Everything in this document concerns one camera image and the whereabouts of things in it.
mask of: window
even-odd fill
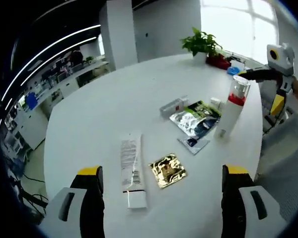
[[[263,0],[201,0],[201,28],[224,50],[267,63],[268,44],[278,43],[278,25]]]
[[[103,38],[101,37],[101,34],[99,34],[99,37],[98,37],[98,46],[99,46],[100,55],[103,56],[105,54],[105,51],[104,51],[104,45],[103,45]]]

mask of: blue object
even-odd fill
[[[38,100],[35,98],[35,93],[29,93],[28,96],[25,97],[25,103],[29,106],[30,110],[33,110],[38,104]]]
[[[239,68],[238,67],[228,67],[227,68],[227,73],[230,74],[230,75],[236,75],[240,72]]]

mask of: red label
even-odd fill
[[[245,104],[246,98],[245,98],[245,96],[243,96],[242,98],[239,98],[239,97],[235,96],[234,94],[230,93],[228,96],[228,100],[236,105],[243,107]]]

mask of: white round table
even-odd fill
[[[159,108],[183,95],[190,102],[226,101],[232,76],[191,55],[138,63],[80,88],[52,111],[44,149],[46,191],[52,199],[69,187],[78,170],[101,165],[104,231],[116,237],[221,237],[222,165],[244,166],[252,178],[260,156],[262,108],[258,84],[251,83],[244,109],[230,137],[213,138],[193,156],[177,138],[184,133]],[[147,209],[129,210],[121,186],[120,137],[140,131]],[[160,189],[148,164],[175,153],[188,176]]]

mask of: green plant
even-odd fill
[[[209,56],[216,56],[218,53],[216,49],[222,48],[215,40],[215,36],[207,34],[203,31],[192,27],[194,36],[189,36],[187,38],[181,39],[182,48],[188,49],[195,56],[198,52],[204,52]]]
[[[93,60],[93,59],[94,59],[93,56],[88,56],[88,57],[86,57],[85,61],[88,62],[88,61],[91,61],[91,60]]]

